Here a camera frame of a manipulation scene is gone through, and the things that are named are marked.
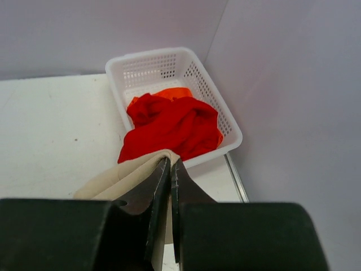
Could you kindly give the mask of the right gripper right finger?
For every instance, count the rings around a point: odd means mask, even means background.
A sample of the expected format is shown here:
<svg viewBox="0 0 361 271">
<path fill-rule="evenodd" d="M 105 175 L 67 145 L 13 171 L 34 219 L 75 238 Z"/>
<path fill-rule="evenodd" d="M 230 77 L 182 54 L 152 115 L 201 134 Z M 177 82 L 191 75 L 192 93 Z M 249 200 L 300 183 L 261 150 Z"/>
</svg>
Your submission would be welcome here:
<svg viewBox="0 0 361 271">
<path fill-rule="evenodd" d="M 297 203 L 218 203 L 178 161 L 171 171 L 175 260 L 181 270 L 328 270 Z"/>
</svg>

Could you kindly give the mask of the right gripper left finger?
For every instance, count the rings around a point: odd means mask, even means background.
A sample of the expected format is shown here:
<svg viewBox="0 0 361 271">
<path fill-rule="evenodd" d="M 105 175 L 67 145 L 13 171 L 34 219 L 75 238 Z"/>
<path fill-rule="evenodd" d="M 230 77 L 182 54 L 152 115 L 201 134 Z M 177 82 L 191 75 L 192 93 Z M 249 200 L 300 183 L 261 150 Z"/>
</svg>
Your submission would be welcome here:
<svg viewBox="0 0 361 271">
<path fill-rule="evenodd" d="M 1 200 L 2 270 L 161 270 L 170 161 L 115 200 Z"/>
</svg>

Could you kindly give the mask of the beige t shirt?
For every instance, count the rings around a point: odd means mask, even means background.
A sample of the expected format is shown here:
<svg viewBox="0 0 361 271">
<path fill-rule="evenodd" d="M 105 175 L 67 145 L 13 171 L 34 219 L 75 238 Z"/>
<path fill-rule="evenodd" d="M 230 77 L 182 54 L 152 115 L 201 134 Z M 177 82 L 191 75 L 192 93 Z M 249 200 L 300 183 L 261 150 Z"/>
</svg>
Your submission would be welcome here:
<svg viewBox="0 0 361 271">
<path fill-rule="evenodd" d="M 89 180 L 75 194 L 75 199 L 115 200 L 142 183 L 153 173 L 163 158 L 174 166 L 180 156 L 171 150 L 160 150 L 122 162 Z"/>
</svg>

